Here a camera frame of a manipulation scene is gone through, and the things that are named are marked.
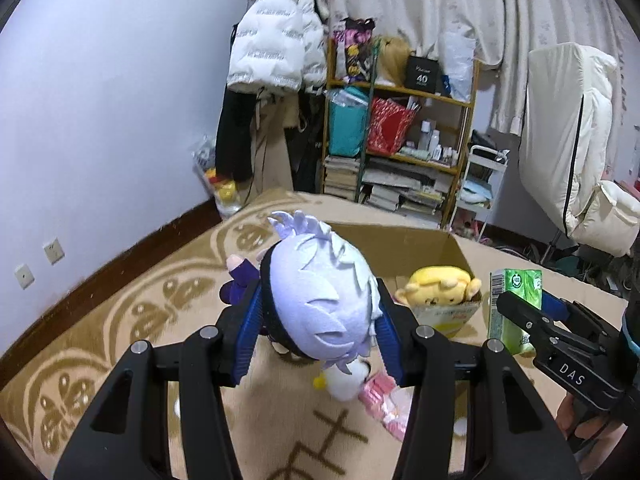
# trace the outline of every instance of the white rolling cart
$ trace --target white rolling cart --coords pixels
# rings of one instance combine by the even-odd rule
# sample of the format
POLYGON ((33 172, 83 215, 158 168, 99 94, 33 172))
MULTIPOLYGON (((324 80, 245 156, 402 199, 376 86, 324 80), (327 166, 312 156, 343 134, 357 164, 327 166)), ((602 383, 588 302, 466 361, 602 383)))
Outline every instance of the white rolling cart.
POLYGON ((489 220, 491 218, 495 200, 500 193, 500 187, 502 186, 502 181, 504 179, 504 172, 507 171, 507 153, 508 152, 498 152, 496 150, 492 150, 491 148, 479 146, 478 144, 473 145, 471 149, 469 149, 466 157, 465 173, 464 176, 460 179, 460 186, 456 191, 456 203, 453 207, 453 212, 449 219, 449 230, 451 230, 451 226, 456 217, 456 211, 458 209, 465 209, 467 211, 476 213, 476 215, 481 214, 484 216, 482 229, 480 229, 477 240, 482 238, 484 228, 489 223, 489 220), (490 154, 492 155, 492 158, 481 156, 479 155, 479 152, 490 154), (465 202, 460 198, 460 194, 462 193, 462 190, 465 186, 465 182, 468 179, 469 167, 471 167, 472 164, 476 166, 482 166, 483 168, 491 170, 490 172, 486 172, 486 179, 492 184, 492 198, 488 201, 488 203, 485 202, 484 204, 471 204, 465 202))

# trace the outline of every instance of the wall socket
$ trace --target wall socket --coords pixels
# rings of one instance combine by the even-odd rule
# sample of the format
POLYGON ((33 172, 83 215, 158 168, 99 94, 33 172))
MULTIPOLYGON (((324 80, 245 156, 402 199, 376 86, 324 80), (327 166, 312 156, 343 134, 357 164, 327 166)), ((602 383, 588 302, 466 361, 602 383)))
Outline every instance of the wall socket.
POLYGON ((52 242, 45 244, 42 248, 44 249, 44 253, 47 255, 51 265, 65 257, 65 251, 62 250, 62 246, 57 238, 52 242))
POLYGON ((27 264, 22 264, 15 269, 15 277, 18 279, 18 283, 20 283, 22 288, 27 288, 35 280, 33 273, 27 264))

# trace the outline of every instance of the red bag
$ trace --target red bag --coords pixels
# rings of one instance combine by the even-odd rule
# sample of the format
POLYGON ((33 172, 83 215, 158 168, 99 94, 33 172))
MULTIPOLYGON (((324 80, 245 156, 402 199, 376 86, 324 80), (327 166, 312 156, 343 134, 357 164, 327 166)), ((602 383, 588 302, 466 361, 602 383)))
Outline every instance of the red bag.
POLYGON ((415 114, 416 110, 407 110, 391 99, 373 99, 367 148, 382 155, 397 153, 415 114))

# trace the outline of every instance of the white puffer jacket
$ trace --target white puffer jacket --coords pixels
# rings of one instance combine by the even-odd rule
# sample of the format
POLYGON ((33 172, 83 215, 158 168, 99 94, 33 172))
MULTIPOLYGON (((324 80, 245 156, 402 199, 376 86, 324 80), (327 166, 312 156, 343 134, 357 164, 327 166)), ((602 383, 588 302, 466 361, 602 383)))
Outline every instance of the white puffer jacket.
POLYGON ((324 33, 314 0, 256 0, 236 31, 228 88, 282 95, 325 80, 324 33))

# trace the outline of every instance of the green package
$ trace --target green package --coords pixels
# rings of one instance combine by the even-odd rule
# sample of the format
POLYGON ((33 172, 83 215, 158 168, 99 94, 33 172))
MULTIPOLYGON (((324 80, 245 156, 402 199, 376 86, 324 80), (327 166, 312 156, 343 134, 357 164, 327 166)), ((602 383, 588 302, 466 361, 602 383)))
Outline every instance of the green package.
POLYGON ((511 355, 533 352, 534 348, 529 343, 529 334, 498 312, 498 296, 507 290, 540 310, 542 308, 542 271, 502 269, 491 273, 488 338, 502 341, 511 355))

